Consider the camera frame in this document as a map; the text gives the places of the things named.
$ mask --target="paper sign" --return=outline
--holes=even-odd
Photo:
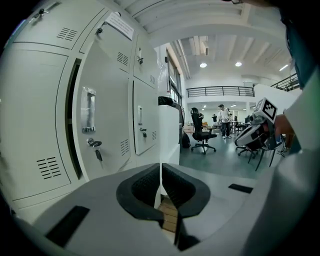
[[[105,21],[132,41],[135,30],[125,23],[118,14],[111,13]]]

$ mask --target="white shirt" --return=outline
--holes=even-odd
[[[221,110],[218,114],[218,117],[221,119],[222,123],[229,123],[230,118],[229,118],[230,112],[228,109]]]

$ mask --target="window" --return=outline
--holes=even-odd
[[[167,51],[167,56],[168,56],[168,85],[169,85],[171,98],[176,103],[179,103],[180,105],[182,105],[180,74],[172,58],[170,57],[168,51]]]

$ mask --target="locker door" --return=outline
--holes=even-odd
[[[150,85],[157,88],[157,54],[151,47],[149,42],[141,35],[138,35],[138,40],[135,49],[135,59],[133,67],[133,75]]]
[[[80,52],[85,53],[88,45],[93,40],[96,40],[100,43],[100,47],[108,54],[108,56],[110,56],[110,58],[112,58],[118,64],[119,68],[129,73],[133,41],[128,39],[109,24],[102,25],[111,13],[112,12],[109,11],[106,15],[104,15],[93,28],[82,45]],[[102,28],[102,33],[96,34],[98,28]]]
[[[97,1],[65,0],[49,8],[49,13],[25,26],[14,40],[15,43],[39,43],[72,49],[77,39],[102,10]]]
[[[66,56],[4,53],[0,66],[0,180],[13,200],[70,184],[56,133],[56,97]]]
[[[134,79],[133,118],[135,152],[142,154],[157,142],[158,97],[156,91],[146,83]]]
[[[126,73],[98,42],[92,42],[79,67],[72,104],[76,153],[88,180],[116,173],[131,156],[128,85]],[[89,146],[91,139],[102,144]]]

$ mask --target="locker handle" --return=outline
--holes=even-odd
[[[142,106],[138,106],[138,115],[139,115],[139,122],[138,122],[138,125],[139,126],[142,126]]]

